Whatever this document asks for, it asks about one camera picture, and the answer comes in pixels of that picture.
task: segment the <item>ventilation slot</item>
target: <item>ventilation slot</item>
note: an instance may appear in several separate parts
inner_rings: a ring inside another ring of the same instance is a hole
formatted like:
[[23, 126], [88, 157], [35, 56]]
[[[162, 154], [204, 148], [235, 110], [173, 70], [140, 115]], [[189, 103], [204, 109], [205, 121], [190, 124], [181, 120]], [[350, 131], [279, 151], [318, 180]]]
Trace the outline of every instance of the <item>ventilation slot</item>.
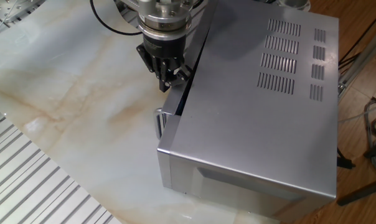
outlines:
[[310, 99], [316, 100], [316, 101], [322, 101], [323, 91], [324, 91], [324, 87], [311, 84]]
[[265, 47], [268, 49], [297, 54], [299, 49], [299, 42], [279, 37], [267, 36]]
[[313, 71], [311, 73], [311, 78], [318, 80], [323, 80], [325, 74], [325, 67], [322, 65], [313, 65]]
[[277, 55], [263, 53], [261, 66], [283, 72], [296, 73], [296, 60]]
[[314, 46], [313, 58], [325, 61], [325, 47]]
[[314, 40], [325, 43], [325, 39], [326, 39], [326, 31], [315, 29]]
[[294, 89], [294, 80], [260, 72], [257, 87], [292, 95]]
[[293, 35], [296, 37], [300, 36], [300, 28], [300, 25], [285, 21], [278, 21], [275, 19], [270, 19], [268, 23], [268, 30], [280, 32], [282, 34]]

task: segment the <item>wooden floor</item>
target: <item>wooden floor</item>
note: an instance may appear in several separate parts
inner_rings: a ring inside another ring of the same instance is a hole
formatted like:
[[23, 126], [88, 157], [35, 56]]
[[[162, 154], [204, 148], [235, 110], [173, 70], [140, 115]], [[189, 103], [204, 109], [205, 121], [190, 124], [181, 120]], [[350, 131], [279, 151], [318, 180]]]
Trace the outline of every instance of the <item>wooden floor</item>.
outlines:
[[[341, 58], [376, 18], [376, 0], [311, 0], [312, 12], [340, 18]], [[351, 55], [360, 52], [376, 33], [376, 25]], [[360, 72], [339, 103], [339, 120], [361, 114], [371, 97], [376, 97], [376, 56]], [[376, 118], [376, 111], [370, 114]], [[339, 125], [339, 149], [356, 168], [337, 168], [337, 198], [376, 181], [376, 170], [362, 154], [367, 150], [364, 118]], [[340, 207], [336, 201], [296, 220], [295, 224], [372, 223], [376, 224], [376, 193]]]

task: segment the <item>marble surface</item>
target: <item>marble surface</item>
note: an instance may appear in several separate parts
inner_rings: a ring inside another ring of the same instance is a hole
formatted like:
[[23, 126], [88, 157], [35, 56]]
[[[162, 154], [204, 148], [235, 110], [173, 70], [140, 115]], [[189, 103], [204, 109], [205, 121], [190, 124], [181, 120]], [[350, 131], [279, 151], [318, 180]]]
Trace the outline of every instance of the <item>marble surface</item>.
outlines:
[[[95, 4], [136, 31], [112, 0]], [[48, 0], [0, 34], [0, 111], [122, 223], [277, 223], [162, 186], [153, 111], [167, 94], [141, 42], [87, 0]]]

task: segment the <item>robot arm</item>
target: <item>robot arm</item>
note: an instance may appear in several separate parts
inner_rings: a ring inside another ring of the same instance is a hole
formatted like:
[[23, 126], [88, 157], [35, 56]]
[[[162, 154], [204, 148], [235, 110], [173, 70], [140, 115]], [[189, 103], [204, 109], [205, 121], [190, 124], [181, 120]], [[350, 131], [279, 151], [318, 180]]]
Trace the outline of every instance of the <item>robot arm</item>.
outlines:
[[190, 77], [184, 65], [186, 35], [194, 0], [122, 0], [138, 12], [144, 40], [137, 51], [150, 72], [159, 79], [159, 89], [180, 85]]

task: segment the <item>marble countertop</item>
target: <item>marble countertop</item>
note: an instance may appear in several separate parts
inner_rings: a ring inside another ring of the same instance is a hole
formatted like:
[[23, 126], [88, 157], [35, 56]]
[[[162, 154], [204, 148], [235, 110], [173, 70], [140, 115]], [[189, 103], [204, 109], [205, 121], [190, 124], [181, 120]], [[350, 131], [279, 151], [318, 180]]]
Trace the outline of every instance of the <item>marble countertop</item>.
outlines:
[[[95, 4], [136, 32], [112, 0]], [[0, 35], [0, 111], [122, 223], [277, 223], [162, 186], [153, 111], [167, 94], [141, 42], [86, 0], [47, 0]]]

